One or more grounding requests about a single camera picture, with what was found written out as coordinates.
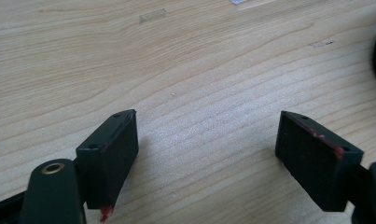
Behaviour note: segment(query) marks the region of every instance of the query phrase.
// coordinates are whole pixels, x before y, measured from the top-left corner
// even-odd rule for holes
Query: wooden table
[[[376,161],[375,37],[376,0],[0,1],[0,201],[134,108],[140,152],[108,223],[350,223],[274,145],[288,110]]]

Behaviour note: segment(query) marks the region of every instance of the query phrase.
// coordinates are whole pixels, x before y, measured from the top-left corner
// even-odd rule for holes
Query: light wood tabletop
[[[107,223],[351,223],[274,145],[287,110],[376,161],[375,38],[376,0],[0,0],[0,201],[135,109],[140,151]]]

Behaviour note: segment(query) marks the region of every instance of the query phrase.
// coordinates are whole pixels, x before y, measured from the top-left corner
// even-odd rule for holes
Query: wooden surface
[[[0,0],[0,201],[134,108],[108,223],[350,223],[273,150],[289,110],[376,161],[375,37],[376,0]]]

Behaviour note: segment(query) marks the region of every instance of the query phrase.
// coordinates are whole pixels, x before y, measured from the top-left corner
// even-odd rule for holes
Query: screw hole
[[[42,169],[42,174],[44,175],[52,175],[56,174],[57,172],[61,171],[64,167],[64,164],[55,162],[50,165],[47,165],[45,168]]]
[[[90,149],[95,149],[95,148],[98,148],[98,144],[91,144],[91,145],[89,145],[89,148]]]

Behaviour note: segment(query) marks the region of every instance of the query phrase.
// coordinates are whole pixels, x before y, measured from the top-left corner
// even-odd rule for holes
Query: table
[[[376,0],[0,1],[0,201],[134,108],[140,152],[107,223],[350,223],[274,145],[287,110],[376,161],[375,38]]]

